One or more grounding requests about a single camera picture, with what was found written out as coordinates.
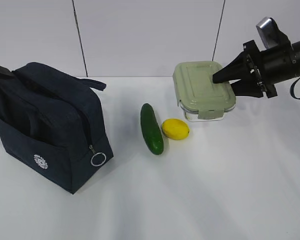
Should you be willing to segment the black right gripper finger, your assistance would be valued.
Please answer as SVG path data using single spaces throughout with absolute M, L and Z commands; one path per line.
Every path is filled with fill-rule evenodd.
M 235 96 L 262 98 L 267 92 L 258 78 L 243 78 L 230 84 Z
M 231 63 L 214 73 L 212 81 L 214 84 L 221 84 L 231 80 L 243 80 L 250 76 L 250 69 L 247 65 L 247 54 L 242 51 Z

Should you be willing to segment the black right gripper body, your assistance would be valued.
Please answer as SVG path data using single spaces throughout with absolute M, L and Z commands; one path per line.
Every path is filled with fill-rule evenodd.
M 260 51 L 254 40 L 243 44 L 246 52 L 246 63 L 248 65 L 250 78 L 258 78 L 266 88 L 268 98 L 278 95 L 275 84 L 294 77 L 295 55 L 289 40 L 279 45 Z

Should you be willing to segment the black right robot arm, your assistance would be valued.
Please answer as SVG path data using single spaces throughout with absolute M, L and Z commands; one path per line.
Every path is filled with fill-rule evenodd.
M 235 80 L 231 88 L 236 96 L 270 99 L 278 95 L 275 84 L 293 78 L 300 78 L 300 41 L 260 51 L 251 40 L 231 63 L 213 74 L 212 81 Z

